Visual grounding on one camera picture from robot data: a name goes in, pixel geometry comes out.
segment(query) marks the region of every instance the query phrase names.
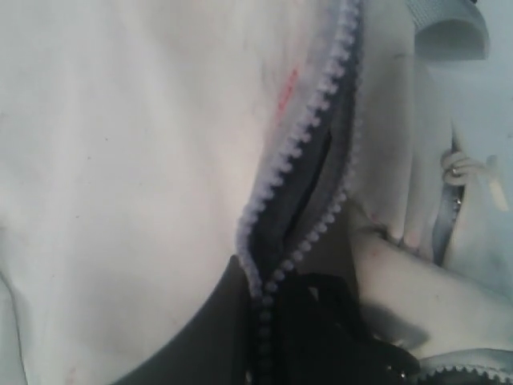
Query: black fabric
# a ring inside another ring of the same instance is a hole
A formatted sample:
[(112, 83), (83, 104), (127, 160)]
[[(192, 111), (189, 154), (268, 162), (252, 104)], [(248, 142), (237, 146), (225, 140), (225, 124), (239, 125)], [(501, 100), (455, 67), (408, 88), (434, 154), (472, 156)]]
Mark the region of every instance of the black fabric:
[(256, 385), (392, 385), (419, 371), (413, 356), (373, 338), (339, 277), (288, 278), (273, 314), (273, 368), (268, 375), (256, 374)]
[(194, 319), (153, 358), (113, 385), (243, 385), (248, 316), (248, 283), (232, 257)]

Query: black strap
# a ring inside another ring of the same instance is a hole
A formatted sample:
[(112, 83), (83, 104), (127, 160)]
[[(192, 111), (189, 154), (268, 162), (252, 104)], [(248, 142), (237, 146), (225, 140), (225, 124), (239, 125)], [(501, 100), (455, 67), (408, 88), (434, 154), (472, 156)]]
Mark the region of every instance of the black strap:
[(419, 371), (409, 353), (373, 337), (342, 278), (287, 278), (273, 314), (273, 369), (255, 384), (392, 385)]

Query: red stain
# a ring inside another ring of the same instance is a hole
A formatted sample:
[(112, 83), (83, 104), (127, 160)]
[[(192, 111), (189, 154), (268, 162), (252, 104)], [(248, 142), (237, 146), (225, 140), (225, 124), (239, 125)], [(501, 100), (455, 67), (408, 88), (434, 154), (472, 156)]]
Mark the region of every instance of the red stain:
[(296, 87), (297, 78), (299, 77), (299, 70), (294, 68), (292, 73), (289, 75), (287, 82), (285, 83), (283, 90), (281, 90), (280, 98), (278, 100), (278, 109), (277, 109), (277, 120), (280, 121), (281, 117), (285, 112), (285, 108), (287, 104), (289, 104), (290, 97), (294, 92), (294, 88)]

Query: zipper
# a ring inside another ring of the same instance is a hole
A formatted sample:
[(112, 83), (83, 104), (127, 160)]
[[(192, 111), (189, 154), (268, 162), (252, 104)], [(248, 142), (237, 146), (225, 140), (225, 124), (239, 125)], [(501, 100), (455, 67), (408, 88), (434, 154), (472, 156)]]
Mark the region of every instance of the zipper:
[(433, 369), (420, 375), (414, 383), (417, 385), (438, 385), (440, 383), (512, 385), (513, 378), (507, 373), (490, 367), (455, 365)]
[[(237, 232), (254, 314), (255, 346), (247, 383), (273, 383), (273, 303), (280, 283), (327, 231), (347, 198), (361, 136), (363, 0), (333, 0), (335, 27), (313, 97), (256, 179)], [(333, 122), (342, 127), (335, 129)], [(284, 186), (290, 188), (289, 195)], [(291, 206), (285, 219), (279, 215)]]

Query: white zipper teeth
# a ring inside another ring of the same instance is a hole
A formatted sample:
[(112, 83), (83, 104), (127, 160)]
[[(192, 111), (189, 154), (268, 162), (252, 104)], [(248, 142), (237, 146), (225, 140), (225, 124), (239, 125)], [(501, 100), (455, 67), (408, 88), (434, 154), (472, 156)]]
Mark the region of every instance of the white zipper teeth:
[[(345, 68), (341, 65), (349, 60), (351, 46), (354, 44), (354, 31), (358, 28), (357, 18), (360, 16), (360, 0), (350, 0), (344, 3), (341, 7), (340, 18), (338, 20), (338, 31), (336, 33), (336, 42), (330, 53), (329, 63), (325, 67), (324, 79), (320, 82), (316, 94), (309, 101), (304, 118), (296, 126), (291, 139), (285, 145), (286, 150), (281, 152), (281, 163), (277, 165), (277, 170), (285, 173), (292, 170), (292, 165), (288, 162), (288, 157), (292, 154), (293, 157), (301, 156), (301, 150), (297, 148), (300, 141), (307, 142), (310, 139), (310, 134), (307, 130), (311, 127), (317, 127), (320, 120), (316, 117), (316, 111), (325, 111), (330, 107), (325, 99), (326, 94), (334, 94), (337, 91), (337, 85), (334, 79), (339, 80), (345, 74)], [(279, 283), (285, 280), (286, 274), (293, 270), (297, 263), (299, 263), (305, 253), (308, 253), (312, 244), (319, 240), (320, 236), (325, 233), (328, 226), (335, 222), (335, 216), (341, 211), (341, 204), (347, 199), (347, 192), (350, 189), (350, 184), (354, 178), (354, 166), (357, 163), (357, 154), (359, 152), (359, 140), (361, 137), (362, 126), (362, 103), (361, 101), (361, 84), (362, 84), (362, 51), (358, 53), (357, 58), (357, 81), (355, 93), (355, 111), (353, 116), (352, 136), (349, 143), (349, 154), (345, 170), (342, 175), (341, 185), (339, 185), (336, 193), (333, 196), (331, 203), (326, 209), (325, 213), (321, 215), (320, 220), (315, 224), (312, 231), (310, 231), (305, 239), (299, 242), (298, 247), (293, 251), (288, 259), (285, 259), (280, 266), (271, 274), (271, 278), (262, 285), (261, 277), (254, 261), (252, 260), (249, 252), (240, 255), (241, 265), (243, 266), (246, 274), (248, 275), (250, 294), (253, 299), (259, 300), (261, 309), (258, 314), (259, 328), (257, 330), (258, 344), (257, 344), (257, 371), (259, 372), (258, 383), (262, 380), (265, 383), (272, 383), (272, 378), (267, 376), (273, 367), (271, 343), (272, 327), (270, 322), (273, 318), (272, 306), (274, 303), (274, 294), (279, 289)], [(265, 209), (266, 202), (272, 198), (272, 191), (263, 188), (260, 194), (259, 211), (254, 207), (249, 208), (244, 215), (244, 225), (241, 226), (245, 229), (244, 235), (249, 235), (250, 227), (257, 221), (258, 213)], [(247, 244), (240, 245), (240, 249), (248, 250)]]
[[(262, 299), (265, 285), (262, 282), (257, 265), (249, 252), (248, 235), (251, 233), (252, 227), (256, 224), (260, 214), (265, 210), (267, 203), (274, 197), (274, 188), (283, 183), (284, 174), (292, 171), (293, 166), (289, 161), (289, 157), (299, 158), (302, 156), (299, 145), (309, 142), (311, 135), (308, 130), (320, 125), (321, 121), (317, 117), (317, 113), (329, 108), (329, 102), (326, 100), (326, 96), (333, 95), (337, 92), (337, 85), (334, 80), (339, 80), (345, 74), (345, 68), (341, 65), (341, 61), (345, 62), (349, 58), (349, 49), (354, 41), (353, 32), (357, 28), (360, 1), (361, 0), (342, 0), (337, 22), (337, 31), (335, 33), (335, 42), (330, 51), (329, 61), (325, 66), (317, 91), (307, 103), (303, 111), (303, 116), (299, 119), (298, 123), (294, 125), (293, 131), (285, 143), (278, 149), (277, 158), (271, 164), (271, 171), (268, 173), (268, 176), (261, 180), (259, 185), (256, 186), (252, 202), (246, 206), (240, 219), (236, 237), (237, 256), (240, 266), (245, 271), (248, 278), (249, 293), (253, 299)], [(339, 191), (333, 203), (330, 205), (327, 214), (323, 216), (325, 219), (321, 219), (321, 222), (330, 223), (331, 216), (340, 211), (340, 203), (344, 200), (345, 193)], [(319, 224), (320, 230), (324, 229), (323, 223)], [(317, 233), (316, 230), (312, 231), (308, 239), (310, 242), (316, 241), (318, 239), (318, 231)], [(309, 247), (304, 242), (301, 244), (303, 247), (300, 246), (298, 252), (308, 251)], [(297, 252), (293, 253), (292, 257), (294, 261), (301, 260)], [(293, 266), (291, 267), (287, 262), (284, 262), (282, 265), (284, 271), (293, 269)], [(279, 272), (276, 274), (277, 278), (281, 277)]]
[(425, 373), (422, 373), (418, 377), (417, 382), (425, 381), (429, 379), (429, 377), (440, 375), (447, 371), (466, 371), (468, 373), (475, 371), (478, 375), (487, 375), (489, 379), (499, 379), (500, 383), (503, 384), (513, 383), (513, 373), (506, 373), (505, 371), (500, 371), (492, 367), (485, 367), (481, 365), (447, 365), (436, 367), (435, 369), (431, 369)]

